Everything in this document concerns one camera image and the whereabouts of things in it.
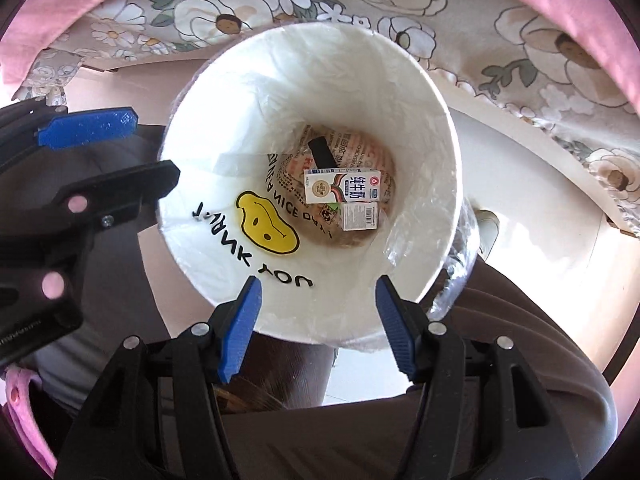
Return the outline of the black foam roll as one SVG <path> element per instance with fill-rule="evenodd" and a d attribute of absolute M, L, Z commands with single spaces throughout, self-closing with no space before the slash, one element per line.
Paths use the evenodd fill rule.
<path fill-rule="evenodd" d="M 324 136 L 316 136 L 308 143 L 314 164 L 318 169 L 335 169 L 338 167 L 337 162 L 329 148 L 328 141 Z"/>

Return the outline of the white milk carton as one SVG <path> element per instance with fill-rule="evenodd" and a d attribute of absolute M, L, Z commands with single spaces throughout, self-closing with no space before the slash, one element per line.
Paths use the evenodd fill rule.
<path fill-rule="evenodd" d="M 309 169 L 304 171 L 307 204 L 376 202 L 380 196 L 380 170 L 361 168 Z"/>

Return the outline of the small white carton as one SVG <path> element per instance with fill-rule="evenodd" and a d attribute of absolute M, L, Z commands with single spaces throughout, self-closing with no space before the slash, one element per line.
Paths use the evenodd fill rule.
<path fill-rule="evenodd" d="M 378 203 L 341 204 L 341 222 L 345 232 L 376 230 L 378 228 Z"/>

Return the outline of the white trash bin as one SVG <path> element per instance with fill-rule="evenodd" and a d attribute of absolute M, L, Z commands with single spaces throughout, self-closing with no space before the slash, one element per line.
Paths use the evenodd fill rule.
<path fill-rule="evenodd" d="M 158 206 L 171 257 L 214 306 L 256 276 L 261 334 L 381 348 L 379 278 L 440 321 L 471 272 L 450 111 L 378 32 L 299 23 L 235 41 L 180 94 L 160 158 L 180 171 Z"/>

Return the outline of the pink quilted slipper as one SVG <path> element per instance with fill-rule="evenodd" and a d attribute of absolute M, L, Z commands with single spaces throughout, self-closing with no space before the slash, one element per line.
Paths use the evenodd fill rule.
<path fill-rule="evenodd" d="M 29 460 L 44 474 L 52 479 L 58 460 L 54 456 L 47 439 L 42 434 L 32 409 L 30 388 L 42 393 L 42 380 L 33 370 L 10 365 L 4 378 L 6 404 L 2 406 L 2 415 L 21 448 L 28 454 Z"/>

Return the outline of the printed paper wrapper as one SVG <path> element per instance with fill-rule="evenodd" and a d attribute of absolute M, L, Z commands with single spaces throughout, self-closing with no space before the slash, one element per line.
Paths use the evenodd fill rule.
<path fill-rule="evenodd" d="M 267 192 L 285 219 L 314 242 L 366 244 L 393 209 L 396 168 L 369 133 L 303 125 L 287 152 L 269 157 Z"/>

